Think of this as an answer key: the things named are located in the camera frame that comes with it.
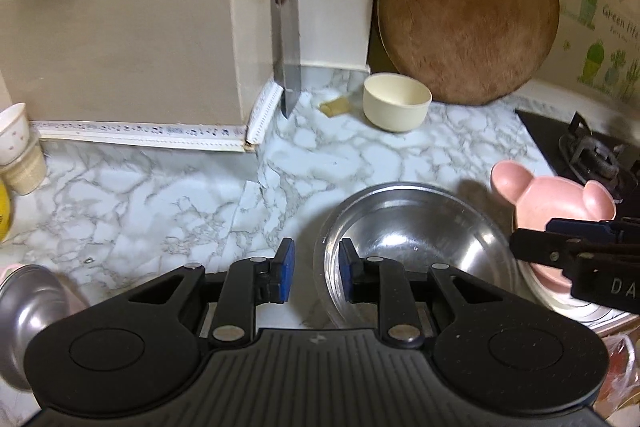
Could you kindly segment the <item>white floral plate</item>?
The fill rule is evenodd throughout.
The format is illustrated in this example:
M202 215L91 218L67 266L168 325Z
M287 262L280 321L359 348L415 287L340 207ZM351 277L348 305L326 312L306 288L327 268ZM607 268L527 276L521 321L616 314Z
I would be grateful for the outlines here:
M639 325L639 317L620 310L613 310L595 303L575 299L570 294L558 293L542 285L533 268L518 261L518 269L536 299L547 308L574 321L586 325L600 336L628 331Z

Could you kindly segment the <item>pink bear-shaped plate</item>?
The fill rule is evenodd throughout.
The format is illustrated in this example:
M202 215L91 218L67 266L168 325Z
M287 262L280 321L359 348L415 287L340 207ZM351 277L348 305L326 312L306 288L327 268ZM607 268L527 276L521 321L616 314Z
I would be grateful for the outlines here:
M616 205L597 181L582 185L562 176L534 176L514 160L502 160L491 168L492 191L514 208L514 229L544 231L553 218L584 221L612 220ZM570 297L570 281L559 269L518 264L526 284L540 300L555 300L563 307L583 307Z

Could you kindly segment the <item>stainless steel bowl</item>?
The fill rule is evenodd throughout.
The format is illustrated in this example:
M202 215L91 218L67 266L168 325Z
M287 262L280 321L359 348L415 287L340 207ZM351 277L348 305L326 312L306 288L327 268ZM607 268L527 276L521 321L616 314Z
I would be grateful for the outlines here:
M346 301L338 246L350 239L360 257L384 257L425 272L444 262L519 294L524 282L506 233L468 200L432 184L390 182L349 196L326 217L314 245L314 280L333 325L342 329L376 322L370 305Z

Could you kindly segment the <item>cream small bowl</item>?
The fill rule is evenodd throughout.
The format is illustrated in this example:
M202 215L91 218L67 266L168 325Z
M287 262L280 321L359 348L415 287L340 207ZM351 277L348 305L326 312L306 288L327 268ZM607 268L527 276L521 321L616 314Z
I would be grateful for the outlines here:
M419 80L379 72L363 83L362 108L367 120L382 130L404 133L423 124L433 95Z

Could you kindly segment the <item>pink steel-lined mug bowl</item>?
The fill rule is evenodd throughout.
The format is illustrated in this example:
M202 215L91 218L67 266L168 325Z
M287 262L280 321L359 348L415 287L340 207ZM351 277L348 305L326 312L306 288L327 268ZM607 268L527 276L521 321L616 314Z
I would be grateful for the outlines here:
M86 299L48 268L9 265L1 273L1 378L28 390L24 358L32 338L87 307Z

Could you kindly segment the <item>black gas stove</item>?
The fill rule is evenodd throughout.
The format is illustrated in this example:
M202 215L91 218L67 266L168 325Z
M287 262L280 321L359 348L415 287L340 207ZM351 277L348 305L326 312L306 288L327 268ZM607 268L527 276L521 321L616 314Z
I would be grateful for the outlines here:
M580 184L598 181L616 204L639 202L639 147L592 131L582 115L570 122L517 109L515 113L558 175Z

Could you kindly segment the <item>round wooden cutting board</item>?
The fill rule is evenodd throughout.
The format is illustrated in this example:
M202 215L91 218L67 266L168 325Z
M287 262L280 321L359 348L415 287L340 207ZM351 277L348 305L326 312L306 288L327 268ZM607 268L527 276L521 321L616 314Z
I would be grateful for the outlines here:
M485 105L520 89L549 55L560 0L376 0L378 35L402 75L439 102Z

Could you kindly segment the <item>beige plastic cup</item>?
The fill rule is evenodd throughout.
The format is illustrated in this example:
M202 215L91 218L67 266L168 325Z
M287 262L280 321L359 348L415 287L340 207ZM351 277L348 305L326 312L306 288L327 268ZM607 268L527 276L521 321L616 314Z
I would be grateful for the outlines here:
M1 168L1 178L18 195L27 195L40 187L47 176L47 165L38 136L10 165Z

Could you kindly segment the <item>yellow ceramic bowl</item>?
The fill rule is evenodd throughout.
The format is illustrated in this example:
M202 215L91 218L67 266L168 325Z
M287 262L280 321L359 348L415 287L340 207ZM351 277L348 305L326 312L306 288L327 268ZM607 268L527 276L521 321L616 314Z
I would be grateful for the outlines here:
M0 241L9 233L11 226L11 197L6 184L0 180Z

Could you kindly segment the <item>white floral cup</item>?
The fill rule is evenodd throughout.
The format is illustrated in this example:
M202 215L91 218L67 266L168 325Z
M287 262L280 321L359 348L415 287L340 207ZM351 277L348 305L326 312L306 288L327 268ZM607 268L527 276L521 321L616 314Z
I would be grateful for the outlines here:
M0 164L11 164L26 150L30 135L26 104L16 103L0 113Z

